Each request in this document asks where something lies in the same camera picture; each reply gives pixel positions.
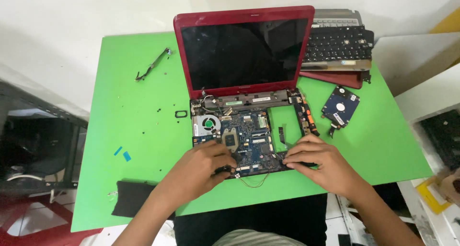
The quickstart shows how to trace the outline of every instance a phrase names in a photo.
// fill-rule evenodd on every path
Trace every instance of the green table surface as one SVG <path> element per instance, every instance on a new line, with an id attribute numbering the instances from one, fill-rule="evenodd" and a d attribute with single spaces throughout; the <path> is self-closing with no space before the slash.
<path id="1" fill-rule="evenodd" d="M 144 81 L 135 82 L 138 71 L 164 48 L 171 48 Z M 432 175 L 418 143 L 377 67 L 372 84 L 350 89 L 361 98 L 349 125 L 328 137 L 330 120 L 321 108 L 334 84 L 300 77 L 297 87 L 306 95 L 321 138 L 335 145 L 351 166 L 369 183 L 382 184 Z M 189 117 L 176 119 L 177 110 L 189 110 L 189 96 L 173 32 L 104 37 L 94 87 L 72 232 L 126 224 L 130 218 L 112 216 L 119 180 L 159 182 L 192 147 Z M 278 126 L 285 127 L 286 141 L 300 138 L 292 106 L 271 108 L 272 138 L 282 151 Z M 118 155 L 115 151 L 122 146 Z M 130 161 L 122 153 L 128 151 Z M 258 184 L 264 175 L 244 178 Z M 226 180 L 212 191 L 176 211 L 177 215 L 246 206 L 268 201 L 325 193 L 296 171 L 271 173 L 256 189 L 238 179 Z"/>

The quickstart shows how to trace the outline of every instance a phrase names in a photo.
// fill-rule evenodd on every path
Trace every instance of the white cable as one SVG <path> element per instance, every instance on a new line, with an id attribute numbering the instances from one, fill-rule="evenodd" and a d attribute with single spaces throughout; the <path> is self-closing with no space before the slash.
<path id="1" fill-rule="evenodd" d="M 14 180 L 14 179 L 17 179 L 17 178 L 32 178 L 32 179 L 36 179 L 36 180 L 39 180 L 39 181 L 44 181 L 45 180 L 45 179 L 40 178 L 38 176 L 28 175 L 28 174 L 21 174 L 21 175 L 13 176 L 13 177 L 7 179 L 6 181 L 11 181 L 11 180 Z"/>

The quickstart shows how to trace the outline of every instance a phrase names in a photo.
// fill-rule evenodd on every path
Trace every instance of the laptop screen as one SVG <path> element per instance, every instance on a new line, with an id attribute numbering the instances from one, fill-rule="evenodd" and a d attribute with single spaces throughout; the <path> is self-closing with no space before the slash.
<path id="1" fill-rule="evenodd" d="M 193 90 L 294 80 L 307 19 L 181 28 Z"/>

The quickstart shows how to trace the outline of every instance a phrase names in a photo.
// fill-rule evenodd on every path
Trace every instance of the yellow object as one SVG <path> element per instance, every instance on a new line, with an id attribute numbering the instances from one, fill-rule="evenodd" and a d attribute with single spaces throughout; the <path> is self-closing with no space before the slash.
<path id="1" fill-rule="evenodd" d="M 449 16 L 441 20 L 431 31 L 434 33 L 448 33 L 460 31 L 460 7 L 453 11 Z"/>
<path id="2" fill-rule="evenodd" d="M 416 187 L 423 201 L 431 208 L 433 213 L 440 214 L 446 208 L 448 208 L 452 203 L 446 201 L 435 189 L 437 184 L 435 184 L 436 177 L 433 176 L 426 181 L 422 182 Z"/>

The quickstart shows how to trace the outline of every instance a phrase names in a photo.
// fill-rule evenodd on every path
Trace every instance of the white wall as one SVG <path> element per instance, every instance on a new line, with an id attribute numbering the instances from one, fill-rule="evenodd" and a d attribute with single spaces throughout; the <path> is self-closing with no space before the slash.
<path id="1" fill-rule="evenodd" d="M 376 37 L 428 33 L 460 0 L 0 0 L 0 66 L 89 112 L 101 38 L 171 31 L 187 12 L 290 5 L 360 11 Z M 11 74 L 0 69 L 0 78 Z"/>

